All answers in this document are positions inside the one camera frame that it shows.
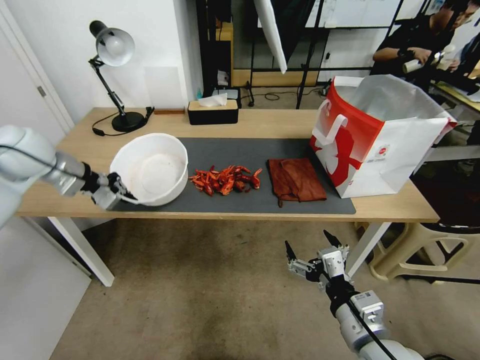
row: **black cable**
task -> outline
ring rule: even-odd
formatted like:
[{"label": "black cable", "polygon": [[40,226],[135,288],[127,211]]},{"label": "black cable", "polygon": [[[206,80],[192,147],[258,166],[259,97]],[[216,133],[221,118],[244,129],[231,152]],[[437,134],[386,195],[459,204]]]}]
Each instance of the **black cable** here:
[{"label": "black cable", "polygon": [[101,123],[102,121],[107,120],[108,118],[111,118],[112,116],[117,115],[117,114],[118,114],[118,112],[114,112],[114,113],[111,114],[111,115],[105,116],[105,117],[101,118],[100,120],[95,121],[95,122],[93,123],[93,125],[91,126],[91,130],[92,130],[93,132],[95,132],[95,130],[94,130],[95,125],[97,125],[98,123]]},{"label": "black cable", "polygon": [[455,360],[455,359],[447,355],[435,354],[435,355],[426,357],[425,360]]},{"label": "black cable", "polygon": [[220,23],[220,32],[218,33],[218,41],[222,38],[222,29],[224,28],[224,22]]},{"label": "black cable", "polygon": [[42,165],[44,165],[44,166],[46,166],[46,167],[49,167],[49,168],[52,169],[52,170],[55,169],[55,170],[58,170],[59,172],[65,174],[65,175],[73,176],[73,177],[75,177],[75,178],[77,178],[77,179],[82,180],[82,177],[81,177],[81,176],[78,176],[78,175],[76,175],[76,174],[74,174],[74,173],[72,173],[72,172],[63,170],[63,169],[57,167],[56,165],[49,164],[48,162],[43,161],[42,159],[40,159],[40,158],[38,158],[38,157],[36,157],[36,156],[28,153],[28,152],[25,152],[25,151],[23,151],[23,150],[21,150],[21,149],[19,149],[19,148],[16,148],[16,147],[14,147],[14,146],[0,145],[0,148],[9,149],[9,150],[14,150],[14,151],[16,151],[17,153],[20,153],[20,154],[22,154],[22,155],[24,155],[24,156],[26,156],[26,157],[28,157],[28,158],[30,158],[30,159],[32,159],[32,160],[35,160],[36,162],[38,162],[38,163],[40,163],[40,164],[42,164]]},{"label": "black cable", "polygon": [[[265,97],[265,99],[269,100],[269,101],[277,101],[277,100],[280,100],[280,96],[278,96],[278,94],[297,94],[298,96],[298,87],[296,88],[297,91],[274,91],[274,92],[267,92],[267,93],[264,93],[264,94],[253,94],[254,96],[263,96]],[[314,88],[312,90],[310,90],[309,92],[305,93],[304,95],[307,96],[307,95],[310,95],[311,93],[313,93],[314,91],[321,91],[322,88],[320,87],[317,87],[317,88]],[[242,96],[240,98],[240,100],[242,99],[245,99],[245,98],[249,98],[250,95],[245,95],[245,96]]]},{"label": "black cable", "polygon": [[[143,127],[144,125],[147,124],[147,122],[149,121],[150,119],[150,116],[154,113],[154,110],[155,110],[155,107],[154,106],[148,106],[146,108],[146,115],[145,115],[145,118],[143,119],[144,120],[144,124],[141,126]],[[129,134],[135,130],[137,130],[137,128],[133,129],[133,130],[129,130],[129,131],[124,131],[124,132],[119,132],[119,133],[116,133],[116,134],[109,134],[109,133],[106,133],[104,132],[103,130],[100,130],[99,128],[96,128],[95,125],[97,125],[98,123],[108,119],[108,118],[111,118],[112,116],[118,114],[118,112],[114,112],[113,114],[110,114],[108,116],[105,116],[104,118],[101,118],[100,120],[97,120],[95,121],[92,126],[91,126],[91,130],[93,131],[93,133],[95,135],[98,135],[98,136],[120,136],[120,135],[125,135],[125,134]]]},{"label": "black cable", "polygon": [[[327,281],[329,283],[332,282],[332,279],[330,278],[329,274],[325,271],[325,270],[322,270],[322,273],[323,275],[325,275]],[[360,313],[358,311],[358,309],[350,302],[350,301],[347,301],[346,302],[347,306],[350,308],[350,311],[351,313],[353,314],[353,316],[356,317],[356,319],[360,322],[360,324],[365,328],[366,332],[368,333],[368,335],[370,335],[370,337],[372,338],[372,340],[374,342],[376,342],[376,344],[380,347],[380,349],[383,350],[383,352],[385,353],[385,355],[387,355],[391,360],[397,360],[397,358],[387,349],[387,347],[380,341],[380,339],[377,337],[377,335],[375,335],[375,333],[370,330],[370,327],[367,325],[367,323],[362,319],[362,317],[360,316]]]}]

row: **paper bag handle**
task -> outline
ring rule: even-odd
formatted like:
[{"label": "paper bag handle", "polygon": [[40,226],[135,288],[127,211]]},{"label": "paper bag handle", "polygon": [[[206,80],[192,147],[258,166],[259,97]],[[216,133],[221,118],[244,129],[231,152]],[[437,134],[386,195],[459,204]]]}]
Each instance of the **paper bag handle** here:
[{"label": "paper bag handle", "polygon": [[[325,107],[326,107],[325,109],[326,114],[322,115],[322,111],[324,111]],[[348,119],[345,116],[343,116],[342,114],[338,114],[337,117],[335,118],[335,121],[331,125],[331,128],[328,131],[328,134],[324,135],[321,130],[322,116],[328,116],[331,107],[332,107],[332,104],[328,99],[326,99],[324,102],[321,103],[320,107],[316,112],[317,121],[316,121],[315,127],[311,132],[311,134],[317,139],[318,143],[323,146],[333,143],[335,140],[335,137],[337,136],[337,133],[339,132],[340,127],[346,126],[348,123]]]}]

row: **hand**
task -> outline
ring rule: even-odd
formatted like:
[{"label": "hand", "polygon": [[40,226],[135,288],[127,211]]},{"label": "hand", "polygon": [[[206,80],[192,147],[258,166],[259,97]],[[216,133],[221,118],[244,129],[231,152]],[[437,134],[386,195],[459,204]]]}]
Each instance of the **hand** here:
[{"label": "hand", "polygon": [[413,51],[413,56],[415,59],[421,62],[421,64],[425,64],[429,59],[430,54],[432,53],[431,50],[427,50],[421,47],[409,47],[407,50]]},{"label": "hand", "polygon": [[450,72],[453,73],[455,70],[459,68],[459,65],[460,65],[460,60],[455,59],[451,62],[450,66],[448,67],[448,70],[450,70]]}]

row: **desk lamp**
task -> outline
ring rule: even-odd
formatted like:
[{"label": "desk lamp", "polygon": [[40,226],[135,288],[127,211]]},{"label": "desk lamp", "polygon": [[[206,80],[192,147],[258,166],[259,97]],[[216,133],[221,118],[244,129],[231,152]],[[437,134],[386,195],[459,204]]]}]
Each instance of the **desk lamp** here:
[{"label": "desk lamp", "polygon": [[97,55],[88,62],[100,78],[108,92],[108,96],[118,109],[118,115],[111,121],[111,126],[118,132],[128,133],[139,129],[147,123],[147,119],[139,112],[125,112],[124,103],[110,89],[100,73],[100,67],[109,65],[119,67],[129,62],[135,51],[135,43],[128,32],[107,27],[103,22],[95,20],[90,23],[90,32],[95,37]]}]

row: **black mat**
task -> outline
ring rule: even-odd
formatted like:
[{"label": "black mat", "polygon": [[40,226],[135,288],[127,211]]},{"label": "black mat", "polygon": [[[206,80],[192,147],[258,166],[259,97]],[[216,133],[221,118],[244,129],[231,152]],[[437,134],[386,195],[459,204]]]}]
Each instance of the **black mat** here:
[{"label": "black mat", "polygon": [[[263,168],[259,175],[260,189],[248,193],[232,191],[227,196],[219,193],[213,197],[199,192],[189,181],[185,190],[174,201],[163,206],[133,205],[119,203],[114,211],[152,211],[186,213],[273,213],[273,214],[355,214],[350,199],[342,199],[331,184],[322,164],[309,147],[309,139],[249,139],[249,138],[180,138],[188,152],[188,175],[195,169],[208,170],[215,165],[217,170],[229,165],[242,165],[254,172]],[[272,183],[267,168],[268,159],[292,159],[309,157],[325,188],[325,201],[284,201],[278,206],[272,192]]]}]

